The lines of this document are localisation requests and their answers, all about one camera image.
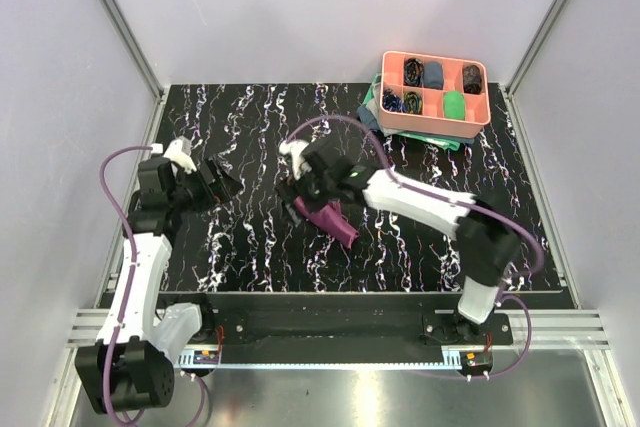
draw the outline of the green rolled cloth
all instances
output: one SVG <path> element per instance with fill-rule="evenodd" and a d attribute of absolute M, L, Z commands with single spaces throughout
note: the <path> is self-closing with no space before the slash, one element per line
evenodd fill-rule
<path fill-rule="evenodd" d="M 447 119 L 464 120 L 464 97 L 457 90 L 444 94 L 444 116 Z"/>

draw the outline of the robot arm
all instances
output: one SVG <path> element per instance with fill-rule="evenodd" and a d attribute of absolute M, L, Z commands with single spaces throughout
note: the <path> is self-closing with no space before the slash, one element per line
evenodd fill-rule
<path fill-rule="evenodd" d="M 182 225 L 182 215 L 203 212 L 229 201 L 242 185 L 213 159 L 197 168 L 190 142 L 178 138 L 164 153 L 154 144 L 152 155 L 138 165 L 140 188 L 127 216 L 137 248 L 131 288 L 131 243 L 124 242 L 121 275 L 107 320 L 95 345 L 78 349 L 76 370 L 93 409 L 105 413 L 102 395 L 105 353 L 120 325 L 110 366 L 111 402 L 116 412 L 165 407 L 173 395 L 174 364 L 194 336 L 213 332 L 212 313 L 192 303 L 174 304 L 154 325 L 162 274 Z M 124 319 L 118 313 L 125 304 Z"/>
<path fill-rule="evenodd" d="M 383 169 L 354 164 L 340 156 L 329 144 L 329 138 L 311 144 L 302 140 L 285 142 L 280 153 L 290 156 L 293 165 L 292 177 L 284 181 L 295 192 L 290 198 L 299 195 L 310 211 L 338 199 L 406 216 L 456 239 L 466 274 L 457 308 L 462 322 L 457 328 L 464 337 L 469 329 L 477 332 L 487 321 L 494 310 L 504 268 L 518 252 L 519 236 L 489 217 L 414 192 L 402 184 L 490 208 L 485 202 L 473 194 L 439 189 L 398 174 L 395 176 L 401 182 L 394 182 Z"/>

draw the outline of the stack of folded cloth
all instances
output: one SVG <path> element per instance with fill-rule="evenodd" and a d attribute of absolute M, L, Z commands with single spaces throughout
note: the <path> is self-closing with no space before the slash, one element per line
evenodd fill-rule
<path fill-rule="evenodd" d="M 430 72 L 430 64 L 425 66 L 425 78 L 427 78 L 427 72 Z M 429 144 L 436 145 L 443 149 L 451 149 L 458 150 L 460 148 L 460 144 L 471 144 L 473 143 L 473 139 L 465 139 L 461 137 L 450 137 L 446 135 L 440 134 L 423 134 L 420 132 L 409 132 L 403 130 L 395 130 L 388 129 L 386 127 L 382 127 L 378 123 L 378 112 L 380 109 L 380 78 L 381 75 L 378 74 L 373 79 L 373 83 L 369 88 L 369 92 L 365 96 L 363 104 L 358 107 L 358 117 L 360 121 L 366 125 L 369 130 L 382 132 L 385 137 L 389 135 L 401 135 L 403 137 L 408 137 L 411 139 L 420 140 L 422 142 L 426 142 Z"/>

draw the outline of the metal corner post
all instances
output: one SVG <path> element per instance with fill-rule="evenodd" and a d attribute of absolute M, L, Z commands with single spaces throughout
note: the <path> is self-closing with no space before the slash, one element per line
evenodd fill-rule
<path fill-rule="evenodd" d="M 536 34 L 533 37 L 533 40 L 529 44 L 527 51 L 525 52 L 524 56 L 522 57 L 522 60 L 520 61 L 520 64 L 518 65 L 515 73 L 513 74 L 513 77 L 511 78 L 511 80 L 506 86 L 506 90 L 509 94 L 513 95 L 515 91 L 518 90 L 518 87 L 520 86 L 520 84 L 522 83 L 522 80 L 527 74 L 529 67 L 531 67 L 531 64 L 533 63 L 536 56 L 538 55 L 538 52 L 544 45 L 545 40 L 549 36 L 551 29 L 553 29 L 553 26 L 555 25 L 556 21 L 560 17 L 560 14 L 562 14 L 562 11 L 566 7 L 568 1 L 569 0 L 553 0 L 553 2 L 551 3 L 551 6 L 547 10 L 547 13 L 544 16 L 544 19 L 540 24 L 540 27 L 538 27 L 538 31 L 536 32 Z"/>
<path fill-rule="evenodd" d="M 147 61 L 138 41 L 136 40 L 129 24 L 127 23 L 122 11 L 116 0 L 100 0 L 100 3 L 104 7 L 107 15 L 111 19 L 113 26 L 115 27 L 118 35 L 122 39 L 122 42 L 125 45 L 125 48 L 131 55 L 131 59 L 136 64 L 136 67 L 140 71 L 140 75 L 142 76 L 145 84 L 151 91 L 151 95 L 153 95 L 154 101 L 159 101 L 162 97 L 162 93 L 164 91 L 164 87 L 160 84 L 158 79 L 156 78 L 151 65 Z"/>

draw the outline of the pink organizer box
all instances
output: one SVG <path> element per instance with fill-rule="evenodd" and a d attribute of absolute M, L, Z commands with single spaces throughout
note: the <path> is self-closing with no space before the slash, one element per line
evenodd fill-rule
<path fill-rule="evenodd" d="M 404 62 L 407 59 L 419 59 L 423 64 L 439 62 L 444 74 L 443 90 L 422 89 L 404 85 Z M 465 94 L 462 88 L 462 69 L 467 65 L 477 65 L 482 73 L 482 91 L 480 94 Z M 491 122 L 489 95 L 487 88 L 487 69 L 480 62 L 472 60 L 436 57 L 433 55 L 410 54 L 408 52 L 386 52 L 382 58 L 382 92 L 391 89 L 400 99 L 405 92 L 415 92 L 422 97 L 422 115 L 389 112 L 382 106 L 378 122 L 389 129 L 408 130 L 427 134 L 451 135 L 473 138 L 482 128 Z M 447 119 L 444 116 L 444 94 L 457 90 L 464 95 L 465 120 Z"/>

